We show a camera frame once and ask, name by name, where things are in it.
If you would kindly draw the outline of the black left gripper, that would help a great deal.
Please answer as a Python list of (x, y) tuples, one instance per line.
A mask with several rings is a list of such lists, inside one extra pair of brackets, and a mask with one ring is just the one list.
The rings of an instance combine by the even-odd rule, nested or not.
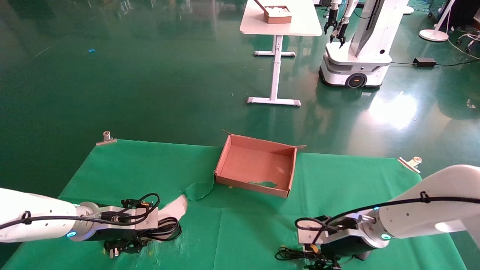
[(134, 239), (147, 232), (149, 232), (149, 229), (99, 229), (87, 241), (105, 241), (104, 249), (109, 253), (110, 258), (116, 258), (121, 253), (140, 253), (149, 241)]

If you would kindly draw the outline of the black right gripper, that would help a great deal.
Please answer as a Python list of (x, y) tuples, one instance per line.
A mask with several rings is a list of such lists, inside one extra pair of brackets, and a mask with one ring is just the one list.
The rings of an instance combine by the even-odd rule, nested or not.
[(322, 254), (329, 260), (353, 257), (366, 260), (376, 248), (361, 237), (345, 237), (328, 244), (321, 244)]

